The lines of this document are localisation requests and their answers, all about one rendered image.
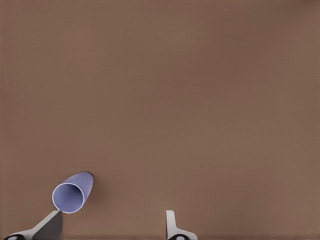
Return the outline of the purple cup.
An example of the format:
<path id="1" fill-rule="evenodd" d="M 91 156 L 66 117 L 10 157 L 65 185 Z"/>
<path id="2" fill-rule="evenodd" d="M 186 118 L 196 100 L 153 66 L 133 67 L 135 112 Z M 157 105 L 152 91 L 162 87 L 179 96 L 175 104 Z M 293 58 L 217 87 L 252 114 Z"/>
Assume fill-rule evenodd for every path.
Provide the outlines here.
<path id="1" fill-rule="evenodd" d="M 64 180 L 53 190 L 52 202 L 63 213 L 76 213 L 87 201 L 93 185 L 94 177 L 90 172 L 78 172 Z"/>

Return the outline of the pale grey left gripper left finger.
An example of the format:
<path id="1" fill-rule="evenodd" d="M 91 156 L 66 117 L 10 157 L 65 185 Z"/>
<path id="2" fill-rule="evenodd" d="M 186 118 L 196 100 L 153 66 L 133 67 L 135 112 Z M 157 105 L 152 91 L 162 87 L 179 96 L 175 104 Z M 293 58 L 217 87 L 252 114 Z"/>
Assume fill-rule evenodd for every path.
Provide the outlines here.
<path id="1" fill-rule="evenodd" d="M 33 228 L 15 232 L 3 240 L 60 240 L 62 230 L 62 212 L 54 210 Z"/>

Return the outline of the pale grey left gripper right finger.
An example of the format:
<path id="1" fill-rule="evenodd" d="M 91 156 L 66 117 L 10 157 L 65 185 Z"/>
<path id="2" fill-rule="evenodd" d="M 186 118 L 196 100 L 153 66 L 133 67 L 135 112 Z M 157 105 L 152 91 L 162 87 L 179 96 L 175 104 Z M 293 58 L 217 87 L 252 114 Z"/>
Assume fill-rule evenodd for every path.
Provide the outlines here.
<path id="1" fill-rule="evenodd" d="M 166 240 L 198 240 L 195 233 L 177 227 L 175 212 L 173 210 L 166 210 L 165 217 Z"/>

